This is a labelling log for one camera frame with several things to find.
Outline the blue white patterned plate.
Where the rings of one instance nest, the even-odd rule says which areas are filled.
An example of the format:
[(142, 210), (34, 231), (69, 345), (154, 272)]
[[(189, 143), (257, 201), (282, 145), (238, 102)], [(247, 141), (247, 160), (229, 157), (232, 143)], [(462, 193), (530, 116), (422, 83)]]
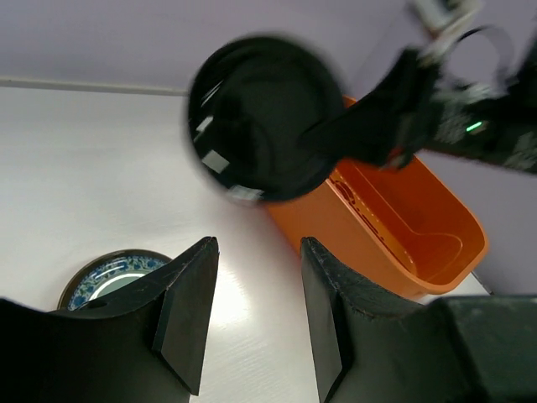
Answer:
[(59, 309), (76, 310), (170, 263), (172, 258), (146, 249), (104, 254), (83, 266), (64, 288)]

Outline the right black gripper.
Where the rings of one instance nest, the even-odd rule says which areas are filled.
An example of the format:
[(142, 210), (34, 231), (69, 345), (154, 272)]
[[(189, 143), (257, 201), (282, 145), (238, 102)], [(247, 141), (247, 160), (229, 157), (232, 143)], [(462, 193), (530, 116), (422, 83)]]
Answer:
[[(489, 87), (440, 72), (438, 62), (405, 49), (372, 91), (302, 134), (300, 143), (338, 160), (375, 166), (406, 166), (421, 149), (505, 165), (508, 52), (498, 53)], [(448, 82), (443, 89), (435, 88), (440, 76)]]

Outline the black plate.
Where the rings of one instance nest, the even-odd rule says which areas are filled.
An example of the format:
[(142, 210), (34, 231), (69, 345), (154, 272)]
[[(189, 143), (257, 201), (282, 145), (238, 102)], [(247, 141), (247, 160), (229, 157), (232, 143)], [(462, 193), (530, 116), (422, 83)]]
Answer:
[(235, 202), (287, 202), (319, 187), (337, 159), (306, 136), (344, 110), (318, 53), (282, 35), (249, 35), (214, 52), (187, 102), (200, 166)]

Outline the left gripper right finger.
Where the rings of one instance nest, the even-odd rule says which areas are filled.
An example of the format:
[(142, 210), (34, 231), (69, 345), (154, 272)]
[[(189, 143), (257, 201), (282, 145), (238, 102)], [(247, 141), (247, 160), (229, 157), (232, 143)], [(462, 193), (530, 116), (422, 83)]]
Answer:
[(301, 273), (322, 402), (533, 402), (535, 296), (422, 305), (375, 284), (315, 238)]

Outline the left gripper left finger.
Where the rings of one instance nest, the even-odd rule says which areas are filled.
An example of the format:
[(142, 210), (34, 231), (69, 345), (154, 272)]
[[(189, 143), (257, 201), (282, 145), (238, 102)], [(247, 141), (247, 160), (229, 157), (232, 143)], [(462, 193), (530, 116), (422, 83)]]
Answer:
[(187, 402), (198, 395), (219, 245), (69, 311), (1, 301), (4, 402)]

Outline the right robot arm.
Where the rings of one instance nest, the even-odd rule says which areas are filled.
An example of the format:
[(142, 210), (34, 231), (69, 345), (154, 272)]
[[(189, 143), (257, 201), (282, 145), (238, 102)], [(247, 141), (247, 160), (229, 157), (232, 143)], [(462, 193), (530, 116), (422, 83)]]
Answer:
[(301, 145), (338, 160), (400, 170), (422, 149), (536, 172), (536, 101), (517, 87), (475, 102), (440, 89), (441, 66), (406, 48), (364, 98), (300, 136)]

